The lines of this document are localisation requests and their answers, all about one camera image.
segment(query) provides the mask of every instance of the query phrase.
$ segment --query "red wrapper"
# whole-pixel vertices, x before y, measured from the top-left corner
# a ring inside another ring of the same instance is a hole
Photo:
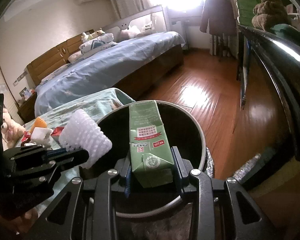
[[[28,131],[25,131],[23,138],[21,139],[21,146],[23,146],[25,143],[30,142],[31,140],[31,133]]]
[[[54,131],[52,132],[51,136],[60,136],[62,130],[64,129],[64,127],[58,126],[54,129]]]

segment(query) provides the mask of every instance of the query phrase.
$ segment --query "wooden floor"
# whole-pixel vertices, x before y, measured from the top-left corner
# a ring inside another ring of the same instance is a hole
[[[235,80],[237,61],[195,50],[138,100],[164,100],[191,113],[199,122],[215,163],[215,178],[225,179],[240,87]]]

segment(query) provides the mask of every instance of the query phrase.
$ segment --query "hanging clothes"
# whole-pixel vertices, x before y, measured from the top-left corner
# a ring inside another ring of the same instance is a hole
[[[200,31],[207,32],[209,22],[209,33],[211,35],[236,36],[237,28],[229,0],[206,0],[203,6]]]

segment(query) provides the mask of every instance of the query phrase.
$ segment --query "nightstand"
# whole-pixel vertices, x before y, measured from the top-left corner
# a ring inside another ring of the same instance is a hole
[[[27,123],[35,119],[34,103],[37,99],[37,93],[34,92],[27,101],[25,101],[19,108],[18,115]]]

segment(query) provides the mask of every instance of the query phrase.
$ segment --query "teddy bear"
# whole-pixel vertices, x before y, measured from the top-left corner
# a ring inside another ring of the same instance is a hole
[[[264,31],[277,24],[290,24],[288,14],[281,0],[261,0],[254,9],[255,16],[252,18],[252,25]]]
[[[89,34],[87,35],[86,33],[82,33],[82,36],[81,36],[81,41],[83,43],[87,42],[87,41],[90,41],[90,40],[93,40],[95,39],[96,37],[99,37],[101,35],[105,34],[105,32],[100,28],[99,30],[95,31],[94,33],[92,34]]]
[[[26,129],[11,119],[7,109],[4,108],[2,112],[3,124],[1,126],[1,132],[3,140],[7,143],[8,148],[12,148],[18,139],[24,135]]]

